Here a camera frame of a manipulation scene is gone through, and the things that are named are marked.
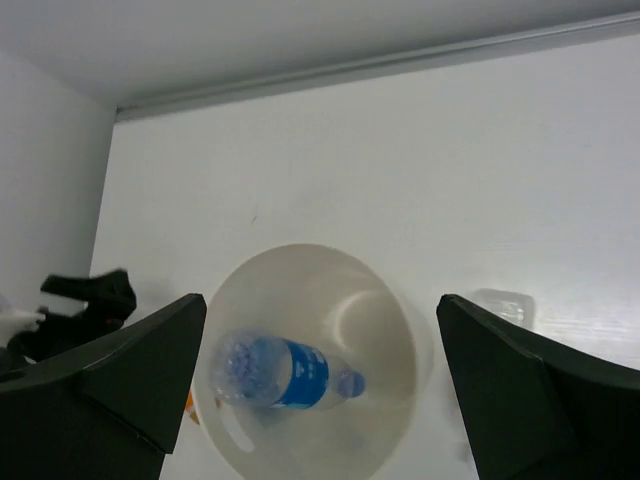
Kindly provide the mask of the blue label plastic bottle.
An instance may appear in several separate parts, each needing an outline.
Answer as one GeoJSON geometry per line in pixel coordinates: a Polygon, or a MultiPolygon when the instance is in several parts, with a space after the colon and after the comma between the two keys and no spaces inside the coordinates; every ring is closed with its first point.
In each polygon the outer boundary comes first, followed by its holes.
{"type": "Polygon", "coordinates": [[[366,379],[339,356],[260,330],[235,330],[215,344],[209,384],[245,408],[326,410],[362,396],[366,379]]]}

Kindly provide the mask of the clear bottle white cap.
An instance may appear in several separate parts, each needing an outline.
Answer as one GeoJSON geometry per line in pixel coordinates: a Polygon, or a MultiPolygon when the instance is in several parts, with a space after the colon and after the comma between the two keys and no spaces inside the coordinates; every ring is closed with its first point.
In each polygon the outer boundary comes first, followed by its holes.
{"type": "Polygon", "coordinates": [[[492,314],[525,329],[534,325],[535,300],[522,293],[495,289],[478,289],[472,301],[492,314]]]}

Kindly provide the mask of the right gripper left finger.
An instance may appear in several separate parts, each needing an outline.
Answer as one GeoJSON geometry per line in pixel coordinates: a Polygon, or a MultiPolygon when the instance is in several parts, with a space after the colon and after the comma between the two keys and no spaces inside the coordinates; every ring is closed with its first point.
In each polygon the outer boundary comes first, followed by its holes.
{"type": "Polygon", "coordinates": [[[1,376],[4,479],[156,479],[172,453],[207,307],[148,317],[1,376]]]}

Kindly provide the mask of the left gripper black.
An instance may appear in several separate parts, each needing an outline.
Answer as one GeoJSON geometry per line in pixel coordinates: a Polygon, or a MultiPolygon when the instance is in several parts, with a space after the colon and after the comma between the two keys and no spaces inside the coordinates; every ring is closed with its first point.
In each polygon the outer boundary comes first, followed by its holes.
{"type": "Polygon", "coordinates": [[[43,293],[85,304],[65,315],[41,307],[37,311],[8,310],[4,318],[34,323],[8,336],[4,352],[16,363],[36,363],[57,356],[121,329],[137,308],[137,297],[125,269],[87,277],[50,275],[42,283],[43,293]]]}

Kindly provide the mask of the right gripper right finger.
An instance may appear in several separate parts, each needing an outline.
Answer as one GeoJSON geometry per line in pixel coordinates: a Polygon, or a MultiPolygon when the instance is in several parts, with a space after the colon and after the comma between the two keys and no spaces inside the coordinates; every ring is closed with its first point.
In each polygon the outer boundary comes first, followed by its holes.
{"type": "Polygon", "coordinates": [[[436,315],[480,478],[638,478],[638,371],[459,295],[436,315]]]}

